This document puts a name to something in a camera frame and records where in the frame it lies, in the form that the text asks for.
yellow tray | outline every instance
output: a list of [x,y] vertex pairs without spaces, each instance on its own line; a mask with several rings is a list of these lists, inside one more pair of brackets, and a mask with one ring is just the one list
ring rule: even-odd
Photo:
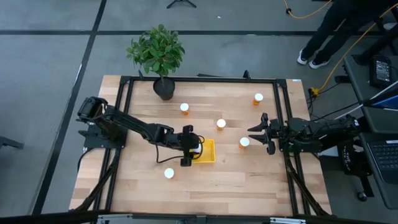
[[205,163],[205,162],[216,162],[216,147],[214,140],[205,139],[203,145],[203,152],[199,159],[194,159],[192,162]]

wooden tabletop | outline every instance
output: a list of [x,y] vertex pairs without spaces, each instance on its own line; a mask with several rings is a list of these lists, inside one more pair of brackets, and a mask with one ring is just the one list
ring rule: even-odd
[[[99,91],[99,96],[111,105],[116,101],[119,80],[120,76],[104,76]],[[130,131],[121,154],[112,211],[292,215],[282,153],[270,156],[266,146],[253,139],[250,139],[248,148],[238,147],[239,140],[249,134],[247,128],[259,124],[263,112],[268,113],[269,119],[277,118],[271,84],[177,82],[174,97],[169,101],[162,101],[154,93],[152,84],[134,82],[129,114],[147,123],[171,126],[176,133],[181,132],[183,126],[192,124],[194,133],[215,140],[216,162],[180,167],[180,160],[176,159],[157,164],[155,146]],[[287,80],[287,84],[293,116],[309,119],[301,81]],[[264,96],[258,106],[252,103],[255,93]],[[286,119],[281,89],[280,97]],[[190,105],[188,115],[180,112],[181,103]],[[226,120],[223,131],[216,129],[216,120],[220,118]],[[159,160],[180,155],[179,151],[159,148]],[[96,185],[103,156],[104,149],[95,149],[82,160],[70,208],[79,206]],[[319,161],[306,153],[302,153],[301,158],[306,186],[323,209],[330,213]],[[168,167],[175,171],[173,179],[164,177],[164,170]],[[107,191],[106,186],[101,208]],[[299,210],[303,212],[299,192],[296,188]]]

concrete floor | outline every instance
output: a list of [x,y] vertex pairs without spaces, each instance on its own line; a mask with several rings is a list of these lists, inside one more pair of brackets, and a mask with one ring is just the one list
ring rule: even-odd
[[[177,3],[171,9],[164,0],[108,1],[99,30],[147,30],[160,23],[176,30],[315,31],[326,10],[304,20],[285,14],[281,0],[193,0],[197,8]],[[288,1],[302,16],[323,2]],[[0,30],[91,30],[100,1],[29,0],[0,1]],[[181,35],[186,55],[176,76],[198,73],[241,77],[300,78],[304,88],[320,86],[346,49],[351,38],[319,70],[296,63],[298,51],[310,36]],[[83,99],[98,94],[103,75],[136,75],[125,57],[128,35],[97,35],[63,143],[57,168],[44,205],[44,213],[68,209],[76,179],[76,164],[83,145],[77,131],[86,126],[75,121]],[[25,143],[24,150],[0,151],[0,217],[30,212],[45,163],[50,154],[88,35],[0,35],[0,135]],[[376,40],[365,37],[354,49],[361,52]],[[389,49],[383,54],[391,54]],[[343,69],[335,73],[343,74]],[[350,85],[339,85],[315,102],[314,114],[323,115],[356,101]],[[334,215],[342,218],[393,223],[398,212],[385,208],[376,193],[366,203],[357,201],[359,180],[344,175],[335,161],[322,162]]]

person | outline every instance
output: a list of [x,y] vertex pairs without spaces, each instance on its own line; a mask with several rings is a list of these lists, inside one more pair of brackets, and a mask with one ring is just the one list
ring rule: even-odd
[[326,38],[336,31],[332,39],[320,50],[309,63],[313,69],[327,65],[330,57],[362,26],[380,16],[391,6],[391,0],[334,0],[323,22],[308,44],[299,53],[297,62],[306,65],[309,58],[317,51]]

orange cup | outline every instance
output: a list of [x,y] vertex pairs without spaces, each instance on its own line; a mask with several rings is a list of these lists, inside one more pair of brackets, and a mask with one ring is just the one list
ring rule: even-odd
[[256,94],[254,95],[253,104],[254,104],[254,105],[258,105],[258,104],[262,101],[262,99],[264,99],[264,97],[262,96],[262,94],[261,94],[261,93],[256,93]]
[[246,137],[241,138],[241,140],[239,141],[239,147],[241,149],[245,149],[246,147],[249,146],[249,144],[250,144],[250,141]]
[[217,130],[222,131],[226,126],[226,122],[224,119],[217,120]]
[[188,103],[182,103],[180,109],[184,115],[188,114],[189,105]]

